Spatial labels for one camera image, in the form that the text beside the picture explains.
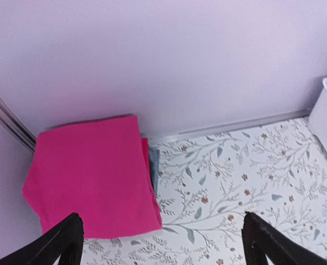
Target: gray leaf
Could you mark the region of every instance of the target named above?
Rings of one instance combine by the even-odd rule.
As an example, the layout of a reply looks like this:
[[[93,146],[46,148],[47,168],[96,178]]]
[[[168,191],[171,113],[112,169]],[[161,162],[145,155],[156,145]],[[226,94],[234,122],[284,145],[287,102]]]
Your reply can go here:
[[[187,157],[191,156],[192,154],[194,154],[194,152],[189,152],[184,157],[187,158]]]
[[[247,134],[247,133],[245,133],[245,132],[242,132],[242,134],[243,134],[244,136],[246,136],[247,138],[250,138],[250,137],[251,137],[249,134]]]
[[[319,234],[320,234],[319,229],[314,230],[314,237],[313,237],[313,240],[316,240],[316,238],[319,236]]]
[[[202,177],[198,183],[200,185],[203,185],[206,180],[207,180],[207,175],[204,175],[204,177]]]
[[[225,210],[227,208],[227,206],[222,206],[221,208],[219,208],[219,210],[218,210],[218,213],[222,213],[223,212],[223,210]]]
[[[140,245],[141,243],[140,243],[140,242],[137,242],[137,241],[135,241],[135,240],[132,240],[132,241],[130,242],[130,244],[131,244],[132,246],[135,246],[135,245]]]
[[[295,178],[295,174],[294,174],[294,172],[292,172],[291,169],[289,170],[289,174],[290,174],[291,177]]]
[[[167,232],[170,232],[170,233],[175,233],[175,234],[178,234],[175,230],[169,228],[169,227],[163,227],[162,228],[163,230],[166,230]]]
[[[192,177],[192,171],[189,169],[189,167],[186,167],[186,173],[187,173],[188,176],[190,176],[191,178],[193,178]]]
[[[209,136],[206,136],[206,138],[210,141],[210,142],[215,142],[214,139],[210,138]]]
[[[189,229],[189,228],[186,228],[186,230],[187,230],[187,237],[188,237],[189,241],[190,241],[192,244],[194,244],[196,238],[194,237],[194,232],[193,232],[193,230],[192,230],[192,229]]]
[[[223,149],[221,147],[218,147],[218,158],[220,157],[222,152],[223,152]]]
[[[283,198],[283,196],[281,196],[281,195],[277,195],[277,194],[272,194],[272,200],[275,202],[276,200],[279,200],[279,199],[281,199],[281,198]]]
[[[195,219],[199,219],[202,216],[202,207],[199,207],[196,214],[194,215]]]

